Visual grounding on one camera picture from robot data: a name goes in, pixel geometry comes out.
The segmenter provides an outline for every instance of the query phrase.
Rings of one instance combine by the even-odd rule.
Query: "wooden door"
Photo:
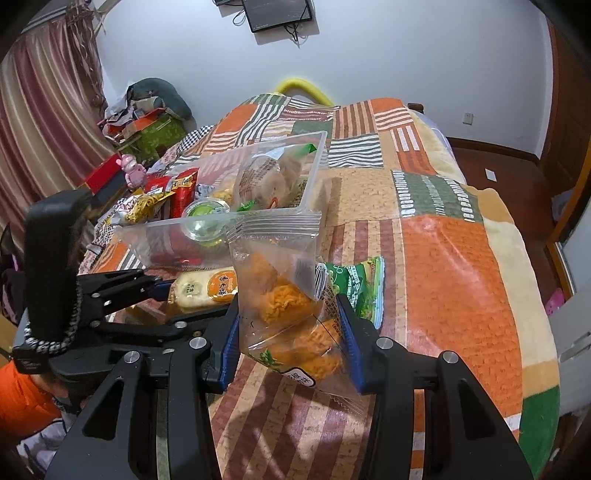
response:
[[[574,187],[591,136],[591,73],[550,26],[554,84],[550,124],[540,160],[552,195]]]

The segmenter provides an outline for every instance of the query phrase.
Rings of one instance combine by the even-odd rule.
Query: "bed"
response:
[[[521,235],[492,189],[466,179],[437,126],[400,100],[312,105],[258,95],[185,153],[326,130],[332,195],[321,255],[385,259],[381,335],[437,356],[456,351],[493,399],[532,467],[550,453],[558,419],[556,350]],[[93,271],[140,266],[111,242]],[[411,476],[421,478],[423,398],[415,395]],[[356,478],[372,401],[351,413],[328,395],[241,358],[210,406],[224,478]]]

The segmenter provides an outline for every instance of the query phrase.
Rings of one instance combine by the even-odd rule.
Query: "red snack bag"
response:
[[[198,168],[190,168],[173,179],[170,191],[174,192],[175,195],[170,207],[170,218],[180,218],[183,210],[193,201],[198,170]]]
[[[175,196],[170,200],[170,215],[166,218],[180,218],[183,210],[193,201],[198,170],[198,168],[190,168],[174,177],[163,176],[148,179],[145,187],[146,193],[175,193]]]

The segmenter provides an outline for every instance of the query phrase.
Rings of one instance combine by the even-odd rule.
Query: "pink object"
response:
[[[549,317],[562,305],[564,305],[564,293],[561,288],[557,288],[548,300],[548,302],[546,302],[546,315],[548,315]]]
[[[117,165],[125,172],[125,181],[130,190],[135,190],[145,184],[146,169],[137,163],[135,157],[125,154],[116,160]]]

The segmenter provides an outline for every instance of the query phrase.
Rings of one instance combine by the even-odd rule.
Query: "small round container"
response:
[[[223,200],[205,197],[195,200],[189,204],[183,211],[183,217],[198,217],[209,215],[211,213],[229,213],[230,206]],[[223,242],[223,230],[226,226],[224,220],[212,220],[196,222],[191,228],[185,226],[185,234],[201,243],[204,247],[214,247]]]

